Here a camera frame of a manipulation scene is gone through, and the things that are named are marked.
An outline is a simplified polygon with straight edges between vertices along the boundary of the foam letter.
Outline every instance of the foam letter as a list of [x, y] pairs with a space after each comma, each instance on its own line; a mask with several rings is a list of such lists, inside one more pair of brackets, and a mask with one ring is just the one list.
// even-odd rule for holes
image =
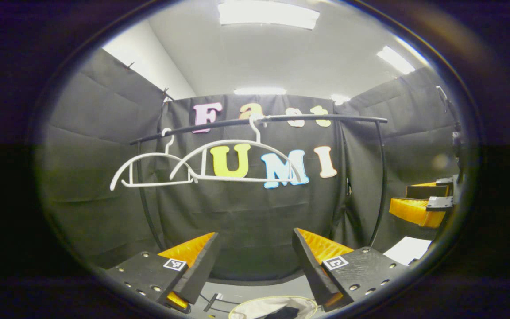
[[210, 153], [214, 156], [214, 174], [216, 176], [226, 177], [245, 177], [249, 170], [249, 158], [247, 157], [247, 150], [251, 148], [249, 144], [237, 144], [233, 149], [237, 152], [239, 167], [235, 171], [227, 169], [227, 153], [229, 147], [213, 147]]
[[[295, 179], [291, 182], [292, 185], [300, 185], [306, 184], [310, 181], [308, 176], [306, 176], [306, 172], [304, 171], [304, 162], [302, 158], [304, 156], [304, 151], [301, 149], [292, 150], [289, 153], [289, 159], [292, 162], [292, 166], [295, 167], [300, 173], [300, 182], [296, 181], [296, 175], [292, 172], [292, 176]], [[275, 175], [279, 179], [288, 179], [289, 178], [289, 162], [283, 163], [281, 158], [275, 153], [267, 153], [261, 156], [261, 160], [265, 162], [267, 167], [267, 178], [273, 179]], [[277, 188], [279, 186], [279, 182], [266, 182], [263, 184], [265, 188]]]
[[321, 178], [328, 178], [338, 174], [338, 171], [334, 170], [332, 166], [332, 158], [330, 157], [331, 150], [330, 147], [317, 147], [314, 149], [314, 153], [318, 154], [320, 167], [322, 167], [322, 171], [320, 172]]
[[[327, 109], [322, 109], [322, 107], [320, 105], [318, 106], [314, 106], [313, 108], [310, 109], [310, 112], [316, 114], [316, 115], [326, 115], [328, 114], [328, 110]], [[322, 127], [328, 127], [331, 125], [331, 121], [330, 120], [316, 120], [316, 123]]]
[[[198, 104], [192, 107], [196, 110], [196, 122], [195, 125], [202, 125], [208, 122], [214, 123], [216, 121], [216, 112], [220, 112], [223, 107], [221, 103], [209, 103], [209, 104]], [[209, 132], [210, 129], [199, 129], [197, 131], [192, 131], [192, 133], [205, 133]]]
[[[300, 112], [299, 109], [295, 109], [294, 107], [289, 107], [288, 109], [285, 109], [286, 115], [302, 115], [302, 112]], [[296, 120], [296, 121], [287, 121], [289, 125], [292, 127], [303, 127], [304, 126], [304, 120]]]
[[263, 115], [263, 109], [261, 108], [261, 105], [258, 103], [247, 103], [246, 105], [243, 105], [239, 108], [239, 111], [241, 114], [239, 115], [240, 119], [249, 119], [249, 116], [253, 113], [261, 114]]

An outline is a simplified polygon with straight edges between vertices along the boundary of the white clothes hanger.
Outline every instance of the white clothes hanger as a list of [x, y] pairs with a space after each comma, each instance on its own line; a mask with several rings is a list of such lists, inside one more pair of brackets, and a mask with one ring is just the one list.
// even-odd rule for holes
[[[164, 130], [162, 130], [161, 135], [164, 136], [167, 131], [172, 131], [172, 130], [167, 127]], [[146, 157], [156, 157], [156, 156], [158, 156], [158, 157], [168, 157], [168, 158], [172, 158], [174, 160], [181, 161], [180, 157], [176, 157], [174, 155], [168, 154], [168, 148], [172, 145], [172, 143], [174, 143], [174, 135], [170, 139], [170, 142], [167, 143], [166, 146], [164, 147], [164, 153], [145, 153], [145, 154], [140, 154], [140, 155], [137, 155], [137, 156], [133, 157], [129, 161], [125, 162], [123, 165], [121, 165], [119, 170], [117, 170], [117, 172], [113, 176], [112, 182], [109, 185], [109, 189], [110, 190], [114, 190], [115, 189], [115, 185], [117, 184], [117, 180], [121, 176], [121, 173], [128, 166], [129, 166], [129, 183], [125, 182], [125, 180], [123, 180], [123, 179], [121, 180], [121, 183], [123, 183], [123, 185], [125, 185], [126, 187], [153, 187], [153, 186], [188, 184], [188, 183], [192, 183], [192, 182], [198, 183], [197, 179], [194, 179], [194, 178], [191, 177], [191, 175], [193, 174], [193, 170], [192, 170], [192, 168], [187, 163], [184, 163], [184, 164], [186, 165], [186, 167], [188, 167], [188, 180], [179, 180], [179, 181], [176, 181], [176, 182], [162, 182], [162, 183], [141, 183], [141, 184], [133, 183], [133, 162], [135, 162], [135, 161], [138, 161], [138, 160], [140, 160], [142, 158], [146, 158]]]
[[[190, 175], [194, 180], [223, 180], [226, 182], [300, 182], [300, 174], [298, 172], [298, 169], [292, 165], [291, 160], [283, 153], [278, 151], [275, 148], [270, 147], [269, 145], [262, 144], [261, 143], [261, 133], [259, 130], [255, 127], [255, 124], [253, 121], [255, 119], [261, 119], [264, 118], [263, 115], [253, 113], [251, 116], [249, 116], [249, 125], [251, 126], [251, 129], [255, 132], [255, 142], [249, 141], [249, 140], [221, 140], [221, 141], [215, 141], [211, 143], [207, 143], [202, 145], [201, 147], [195, 149], [194, 151], [190, 152], [188, 155], [186, 155], [184, 158], [176, 164], [172, 172], [170, 173], [169, 179], [172, 180], [174, 178], [174, 175], [180, 169], [180, 167], [184, 164], [186, 165], [186, 161], [188, 161], [191, 157], [194, 155], [202, 152], [202, 170], [200, 174], [196, 174], [194, 171], [189, 170]], [[278, 156], [284, 158], [289, 163], [289, 178], [287, 179], [270, 179], [270, 178], [249, 178], [249, 177], [229, 177], [229, 176], [209, 176], [206, 175], [206, 151], [208, 148], [217, 147], [219, 145], [224, 144], [249, 144], [257, 147], [261, 147], [264, 149], [267, 149], [273, 153], [276, 153]], [[296, 175], [296, 179], [293, 178], [292, 172]]]

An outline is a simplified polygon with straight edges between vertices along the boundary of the white ceiling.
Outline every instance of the white ceiling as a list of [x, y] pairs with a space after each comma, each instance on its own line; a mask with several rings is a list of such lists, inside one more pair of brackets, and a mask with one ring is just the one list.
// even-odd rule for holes
[[270, 24], [221, 26], [220, 2], [185, 0], [149, 18], [198, 96], [273, 86], [293, 95], [354, 97], [401, 75], [376, 56], [385, 45], [415, 68], [423, 66], [379, 22], [346, 4], [288, 1], [320, 12], [314, 30], [303, 30]]

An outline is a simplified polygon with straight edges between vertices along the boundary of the white wall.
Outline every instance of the white wall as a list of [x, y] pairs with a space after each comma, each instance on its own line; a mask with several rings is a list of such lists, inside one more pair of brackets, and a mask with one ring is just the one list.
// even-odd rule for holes
[[174, 64], [148, 20], [129, 28], [103, 46], [109, 54], [161, 89], [168, 87], [173, 99], [195, 97], [196, 93]]

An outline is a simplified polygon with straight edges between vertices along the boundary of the ceiling light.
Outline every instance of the ceiling light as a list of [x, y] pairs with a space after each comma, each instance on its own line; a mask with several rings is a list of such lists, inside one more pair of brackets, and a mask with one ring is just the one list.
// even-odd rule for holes
[[405, 49], [407, 49], [410, 53], [413, 54], [415, 58], [417, 58], [420, 62], [424, 63], [425, 65], [428, 65], [429, 62], [413, 47], [411, 47], [407, 42], [404, 42], [402, 39], [397, 38], [397, 42], [401, 44]]
[[342, 103], [349, 101], [351, 98], [339, 94], [332, 94], [330, 95], [330, 99], [334, 100], [335, 105], [342, 105]]
[[314, 29], [319, 12], [269, 1], [232, 1], [218, 5], [220, 24], [274, 23]]
[[409, 74], [414, 71], [414, 67], [410, 63], [387, 46], [385, 46], [383, 50], [377, 52], [377, 56], [390, 63], [395, 69], [401, 71], [403, 74]]
[[245, 87], [235, 89], [233, 93], [237, 95], [283, 95], [287, 93], [287, 90], [277, 87]]

